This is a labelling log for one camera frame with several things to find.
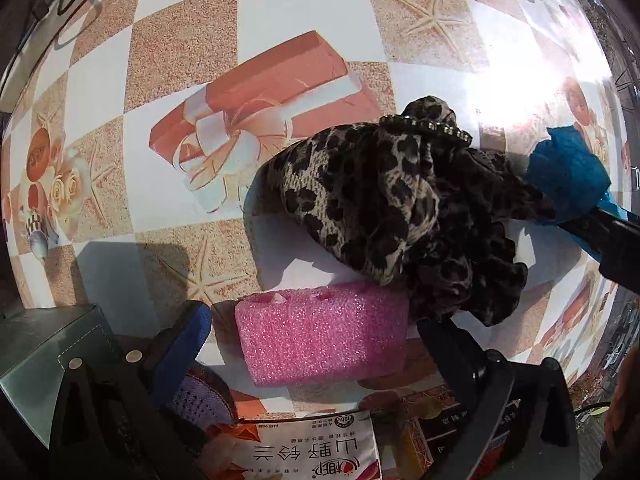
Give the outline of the red patterned box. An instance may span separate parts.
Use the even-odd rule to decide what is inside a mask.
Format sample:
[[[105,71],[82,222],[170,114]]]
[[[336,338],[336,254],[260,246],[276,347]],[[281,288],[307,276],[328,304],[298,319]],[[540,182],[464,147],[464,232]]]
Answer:
[[[394,448],[401,479],[419,479],[456,443],[468,408],[438,386],[400,400],[400,433]]]

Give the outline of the leopard print scrunchie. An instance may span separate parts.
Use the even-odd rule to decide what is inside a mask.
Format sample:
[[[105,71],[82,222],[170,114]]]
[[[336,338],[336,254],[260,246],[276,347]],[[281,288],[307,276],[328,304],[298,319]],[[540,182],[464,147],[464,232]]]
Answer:
[[[262,168],[283,209],[325,250],[381,285],[413,318],[458,311],[493,326],[520,303],[528,270],[508,220],[551,220],[544,193],[502,153],[473,148],[436,96],[377,122],[326,128]]]

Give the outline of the orange white tissue pack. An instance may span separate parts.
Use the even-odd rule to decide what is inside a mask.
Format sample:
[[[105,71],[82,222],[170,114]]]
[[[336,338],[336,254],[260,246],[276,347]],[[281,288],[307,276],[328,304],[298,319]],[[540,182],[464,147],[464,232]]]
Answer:
[[[379,479],[371,415],[347,412],[210,427],[198,466],[209,479]]]

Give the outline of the checkered printed tablecloth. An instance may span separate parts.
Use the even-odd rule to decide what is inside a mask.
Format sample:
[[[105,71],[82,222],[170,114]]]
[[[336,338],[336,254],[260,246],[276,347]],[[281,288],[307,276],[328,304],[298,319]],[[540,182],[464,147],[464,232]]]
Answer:
[[[442,385],[416,332],[390,376],[259,388],[230,299],[350,281],[266,204],[258,167],[322,128],[439,96],[478,148],[583,133],[629,207],[625,111],[580,0],[58,0],[4,81],[3,239],[28,308],[97,304],[149,337],[210,304],[200,353],[246,418],[356,408]]]

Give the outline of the white open storage box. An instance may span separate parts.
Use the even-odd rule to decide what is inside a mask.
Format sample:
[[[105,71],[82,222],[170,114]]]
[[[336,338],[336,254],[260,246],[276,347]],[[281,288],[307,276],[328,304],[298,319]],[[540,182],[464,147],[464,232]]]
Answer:
[[[1,392],[43,445],[50,442],[58,390],[68,363],[122,356],[97,306],[25,309],[1,322]]]

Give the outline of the purple knit scrunchie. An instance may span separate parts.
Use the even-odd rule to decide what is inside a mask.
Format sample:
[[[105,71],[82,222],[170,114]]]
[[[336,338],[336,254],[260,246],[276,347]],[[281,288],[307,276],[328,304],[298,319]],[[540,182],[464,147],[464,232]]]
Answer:
[[[234,425],[238,421],[231,391],[211,368],[194,362],[169,403],[180,417],[206,431],[214,425]]]

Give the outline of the blue fabric scrunchie elongated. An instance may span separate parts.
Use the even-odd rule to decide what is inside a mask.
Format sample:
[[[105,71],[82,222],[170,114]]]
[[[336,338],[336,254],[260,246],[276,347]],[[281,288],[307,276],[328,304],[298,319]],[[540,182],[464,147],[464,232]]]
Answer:
[[[610,192],[611,179],[600,158],[591,153],[580,132],[573,126],[547,130],[528,156],[525,180],[548,197],[556,211],[552,221],[560,224],[601,208],[625,219],[626,209],[618,206]],[[573,235],[570,237],[583,249]]]

